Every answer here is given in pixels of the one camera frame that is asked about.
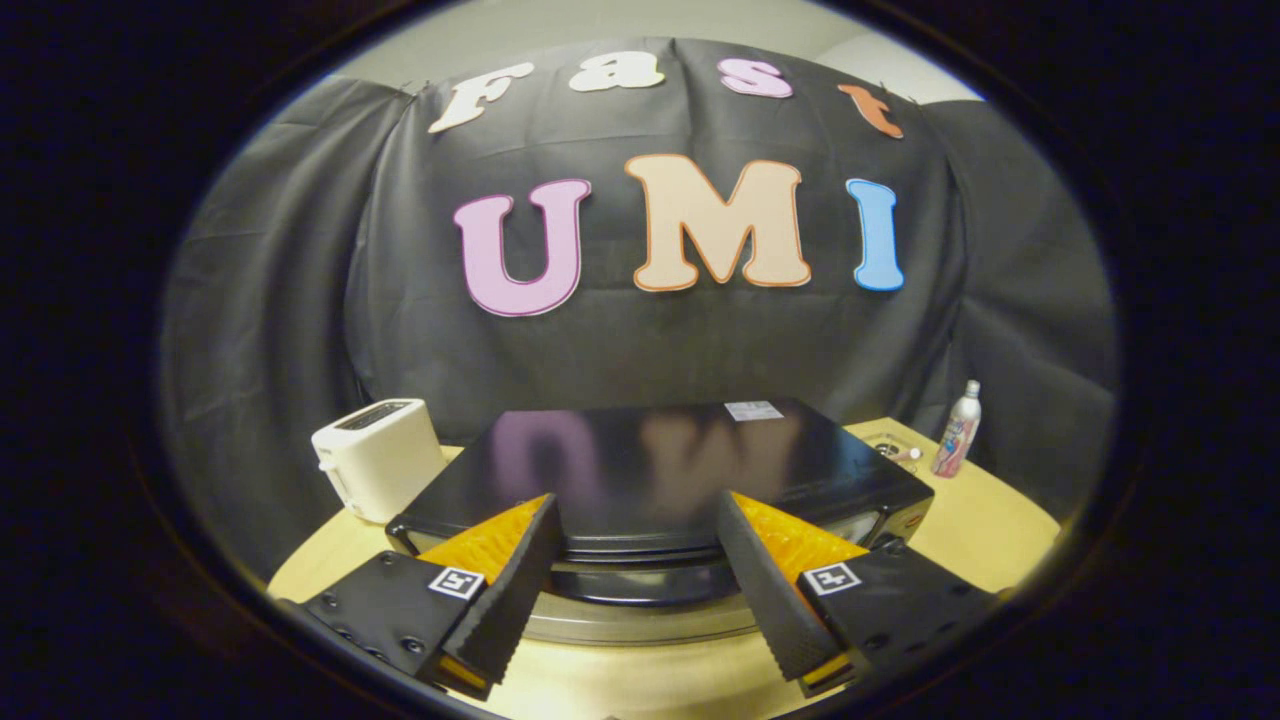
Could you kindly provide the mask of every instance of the orange letter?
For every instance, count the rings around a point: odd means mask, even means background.
[[[873,128],[893,140],[902,140],[902,128],[888,122],[888,118],[884,117],[884,113],[888,111],[888,105],[872,97],[872,94],[867,92],[867,88],[858,87],[856,85],[841,85],[837,87],[840,87],[841,92],[854,99],[858,111],[863,114],[863,119],[870,123]]]
[[[767,287],[809,282],[796,227],[800,172],[791,165],[748,163],[728,202],[684,155],[639,155],[626,170],[644,184],[649,215],[649,260],[635,274],[640,290],[684,290],[698,282],[698,268],[685,260],[686,232],[718,283],[732,277],[748,234],[753,238],[751,261],[742,269],[748,282]]]

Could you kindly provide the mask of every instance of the white bottle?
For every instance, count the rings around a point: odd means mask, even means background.
[[[978,432],[978,420],[982,420],[978,387],[978,380],[969,380],[964,388],[964,397],[951,406],[947,429],[942,433],[938,455],[933,459],[932,470],[940,478],[954,478],[960,471],[964,456],[969,454],[969,446],[973,445],[973,436]]]

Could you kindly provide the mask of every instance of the pink letter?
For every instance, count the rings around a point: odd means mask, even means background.
[[[724,73],[724,87],[741,95],[764,97],[791,97],[791,86],[782,79],[782,72],[768,63],[730,58],[721,60],[716,69]]]
[[[568,300],[582,269],[577,206],[590,193],[591,183],[584,179],[549,182],[529,193],[529,201],[543,209],[547,231],[547,270],[529,282],[511,279],[503,261],[502,219],[515,201],[494,195],[458,208],[453,222],[462,228],[462,266],[471,299],[507,318],[540,315]]]

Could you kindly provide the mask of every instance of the table surface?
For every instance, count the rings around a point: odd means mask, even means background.
[[[919,447],[914,474],[933,505],[908,544],[969,583],[998,592],[1021,582],[1051,550],[1059,524],[1027,497],[973,462],[954,478],[929,471],[937,443],[891,418],[846,425],[870,442],[892,436]],[[447,460],[462,451],[444,447]],[[268,592],[303,602],[378,552],[383,527],[339,511],[271,578]],[[516,720],[557,717],[767,717],[817,702],[786,683],[764,637],[750,633],[658,647],[594,647],[524,638],[486,702],[460,700]]]

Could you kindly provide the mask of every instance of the white letter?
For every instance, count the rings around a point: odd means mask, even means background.
[[[658,58],[653,53],[609,53],[590,58],[579,67],[582,72],[568,81],[568,86],[579,92],[611,87],[650,87],[667,77],[658,72]]]
[[[476,105],[481,99],[493,102],[502,97],[503,92],[511,87],[511,78],[525,77],[534,72],[532,63],[521,63],[500,70],[465,79],[453,86],[453,99],[444,109],[440,119],[431,123],[426,132],[440,132],[452,127],[470,123],[484,114],[484,109]]]

